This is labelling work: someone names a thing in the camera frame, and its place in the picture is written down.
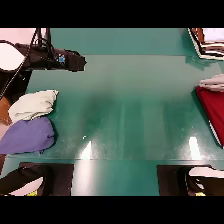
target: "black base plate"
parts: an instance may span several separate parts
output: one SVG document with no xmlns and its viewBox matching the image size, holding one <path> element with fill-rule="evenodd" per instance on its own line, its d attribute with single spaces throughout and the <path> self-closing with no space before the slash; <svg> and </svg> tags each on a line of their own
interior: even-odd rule
<svg viewBox="0 0 224 224">
<path fill-rule="evenodd" d="M 188 196 L 185 183 L 179 178 L 181 167 L 211 167 L 211 165 L 157 165 L 160 196 Z"/>
<path fill-rule="evenodd" d="M 30 168 L 34 165 L 48 166 L 51 168 L 54 177 L 51 196 L 71 196 L 74 164 L 21 162 L 19 167 Z"/>
</svg>

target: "green tabletop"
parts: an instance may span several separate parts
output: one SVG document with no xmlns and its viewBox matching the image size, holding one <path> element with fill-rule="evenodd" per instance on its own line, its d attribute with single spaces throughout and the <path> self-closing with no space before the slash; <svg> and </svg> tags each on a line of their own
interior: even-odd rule
<svg viewBox="0 0 224 224">
<path fill-rule="evenodd" d="M 56 143 L 8 155 L 2 176 L 19 162 L 74 163 L 72 195 L 158 195 L 158 164 L 224 168 L 193 91 L 224 64 L 199 59 L 186 29 L 55 28 L 52 39 L 86 54 L 85 71 L 33 72 L 27 92 L 59 90 Z"/>
</svg>

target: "yellow sticker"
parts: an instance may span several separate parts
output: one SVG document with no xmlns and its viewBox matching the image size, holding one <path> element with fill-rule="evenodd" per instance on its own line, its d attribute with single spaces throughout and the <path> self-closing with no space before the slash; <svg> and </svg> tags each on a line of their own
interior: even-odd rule
<svg viewBox="0 0 224 224">
<path fill-rule="evenodd" d="M 206 195 L 202 192 L 198 192 L 198 193 L 196 193 L 196 196 L 206 196 Z"/>
<path fill-rule="evenodd" d="M 37 196 L 37 190 L 27 194 L 27 196 Z"/>
</svg>

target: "purple folded shirt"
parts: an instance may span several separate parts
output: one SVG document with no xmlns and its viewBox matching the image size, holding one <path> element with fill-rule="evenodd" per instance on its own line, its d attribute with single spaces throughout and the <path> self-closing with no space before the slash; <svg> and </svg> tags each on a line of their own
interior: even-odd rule
<svg viewBox="0 0 224 224">
<path fill-rule="evenodd" d="M 17 121 L 0 140 L 0 154 L 41 152 L 54 143 L 54 131 L 47 117 Z"/>
</svg>

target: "red garment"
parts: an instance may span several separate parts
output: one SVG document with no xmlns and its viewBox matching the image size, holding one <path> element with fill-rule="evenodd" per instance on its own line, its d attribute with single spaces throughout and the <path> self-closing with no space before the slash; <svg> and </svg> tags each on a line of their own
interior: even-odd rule
<svg viewBox="0 0 224 224">
<path fill-rule="evenodd" d="M 214 92 L 197 86 L 196 93 L 223 147 L 224 92 Z"/>
</svg>

